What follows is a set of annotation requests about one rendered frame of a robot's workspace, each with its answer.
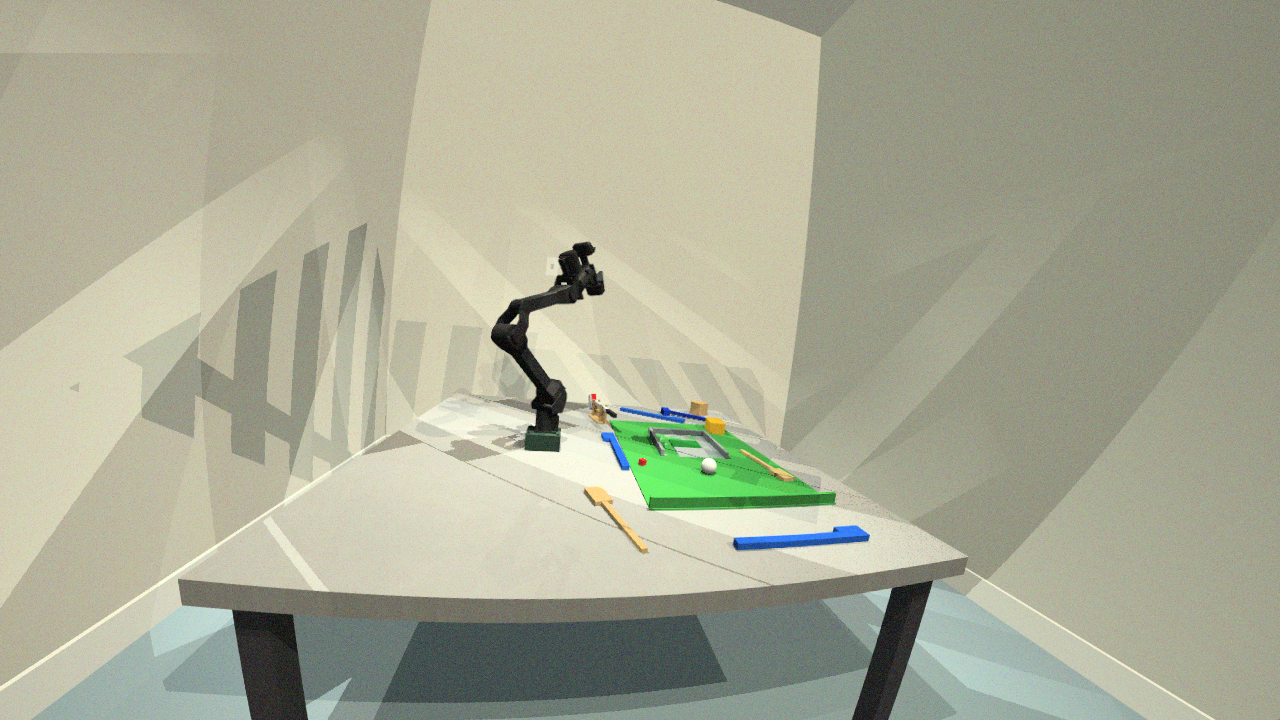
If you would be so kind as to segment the blue l-shaped bar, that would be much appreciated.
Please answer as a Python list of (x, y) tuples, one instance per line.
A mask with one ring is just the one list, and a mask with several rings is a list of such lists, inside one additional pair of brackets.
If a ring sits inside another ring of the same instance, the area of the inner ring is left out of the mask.
[(627, 462), (627, 460), (625, 457), (625, 454), (620, 448), (620, 445), (618, 445), (617, 439), (614, 438), (613, 432), (602, 432), (602, 439), (603, 439), (603, 442), (609, 442), (611, 443), (611, 447), (612, 447), (612, 450), (614, 452), (614, 457), (617, 459), (617, 461), (620, 464), (620, 468), (622, 470), (628, 470), (628, 468), (630, 468), (628, 462)]
[(676, 423), (680, 423), (680, 424), (685, 423), (684, 418), (678, 418), (678, 416), (663, 416), (663, 415), (658, 415), (658, 414), (653, 414), (653, 413), (637, 411), (637, 410), (628, 409), (628, 407), (620, 407), (620, 411), (632, 413), (632, 414), (637, 414), (637, 415), (643, 415), (643, 416), (652, 416), (652, 418), (657, 418), (657, 419), (660, 419), (660, 420), (666, 420), (666, 421), (676, 421)]
[(870, 534), (860, 527), (833, 527), (832, 533), (803, 534), (803, 536), (764, 536), (733, 538), (736, 550), (771, 550), (806, 547), (820, 544), (838, 544), (869, 541)]

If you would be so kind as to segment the blue long bar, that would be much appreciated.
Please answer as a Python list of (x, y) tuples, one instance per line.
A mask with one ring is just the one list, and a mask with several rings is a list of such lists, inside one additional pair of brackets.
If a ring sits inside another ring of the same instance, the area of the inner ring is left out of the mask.
[(705, 421), (705, 418), (703, 418), (703, 416), (695, 416), (695, 415), (690, 415), (690, 414), (685, 414), (685, 413), (675, 413), (675, 411), (671, 411), (668, 407), (660, 407), (660, 413), (663, 414), (663, 416), (669, 416), (669, 414), (672, 414), (672, 415), (677, 415), (677, 416), (686, 416), (686, 418), (691, 418), (691, 419), (704, 420)]

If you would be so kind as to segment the green flat mat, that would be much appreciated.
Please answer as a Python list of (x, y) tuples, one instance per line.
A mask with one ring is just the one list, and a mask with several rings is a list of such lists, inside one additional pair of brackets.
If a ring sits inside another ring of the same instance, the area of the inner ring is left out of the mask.
[[(707, 474), (701, 470), (701, 461), (707, 457), (677, 457), (675, 447), (669, 445), (662, 445), (664, 448), (669, 448), (669, 455), (660, 456), (657, 446), (654, 445), (652, 436), (648, 434), (648, 428), (664, 428), (664, 429), (694, 429), (694, 430), (707, 430), (705, 424), (669, 424), (669, 423), (650, 423), (650, 421), (611, 421), (611, 427), (614, 430), (620, 446), (623, 450), (625, 457), (627, 459), (630, 469), (634, 471), (634, 477), (637, 480), (637, 486), (643, 492), (643, 496), (649, 507), (650, 495), (690, 495), (690, 496), (703, 496), (703, 495), (796, 495), (796, 493), (817, 493), (817, 489), (812, 486), (806, 486), (801, 479), (795, 477), (795, 480), (780, 480), (780, 478), (773, 477), (769, 469), (763, 468), (759, 462), (754, 461), (746, 455), (740, 452), (740, 448), (748, 451), (753, 456), (759, 457), (763, 462), (773, 468), (781, 468), (778, 464), (771, 461), (763, 454), (756, 452), (750, 445), (745, 443), (742, 439), (736, 438), (728, 430), (724, 430), (724, 436), (708, 434), (714, 438), (728, 454), (728, 459), (712, 457), (716, 460), (716, 471)], [(639, 459), (646, 459), (646, 466), (637, 465)], [(785, 470), (786, 471), (786, 470)], [(790, 471), (786, 471), (791, 474)], [(794, 475), (794, 474), (791, 474)], [(737, 509), (788, 509), (788, 507), (810, 507), (810, 506), (828, 506), (833, 503), (795, 503), (795, 505), (772, 505), (772, 506), (745, 506), (745, 507), (708, 507), (708, 509), (650, 509), (657, 511), (698, 511), (698, 510), (737, 510)]]

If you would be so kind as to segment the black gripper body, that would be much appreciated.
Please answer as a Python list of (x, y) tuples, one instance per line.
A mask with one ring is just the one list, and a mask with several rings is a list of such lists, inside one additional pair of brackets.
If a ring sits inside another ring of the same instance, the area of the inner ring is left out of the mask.
[(579, 255), (579, 258), (580, 258), (580, 260), (582, 263), (582, 265), (581, 265), (582, 266), (582, 273), (585, 273), (588, 275), (588, 278), (589, 278), (589, 284), (590, 286), (586, 287), (588, 296), (590, 296), (590, 295), (602, 295), (605, 291), (604, 286), (600, 282), (596, 282), (596, 269), (595, 269), (594, 264), (590, 264), (589, 260), (588, 260), (588, 258), (593, 255), (593, 243), (589, 242), (589, 241), (588, 242), (573, 243), (572, 249), (576, 250), (576, 252), (577, 252), (577, 255)]

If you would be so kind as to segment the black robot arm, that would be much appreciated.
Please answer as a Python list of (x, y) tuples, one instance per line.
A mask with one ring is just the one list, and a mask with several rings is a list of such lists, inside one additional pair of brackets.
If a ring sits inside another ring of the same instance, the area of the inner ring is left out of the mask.
[[(535, 433), (556, 434), (559, 424), (559, 415), (557, 414), (564, 411), (568, 396), (563, 383), (550, 379), (529, 348), (529, 337), (526, 334), (529, 315), (543, 307), (577, 302), (582, 299), (582, 291), (589, 284), (589, 278), (582, 273), (582, 264), (579, 261), (576, 250), (561, 252), (558, 261), (563, 274), (556, 275), (554, 286), (544, 293), (512, 300), (492, 329), (493, 342), (515, 357), (515, 361), (518, 363), (518, 366), (529, 375), (529, 379), (532, 380), (532, 386), (536, 388), (536, 396), (531, 402), (532, 409), (538, 409)], [(561, 284), (561, 282), (566, 282), (567, 284)], [(517, 314), (517, 324), (509, 324)]]

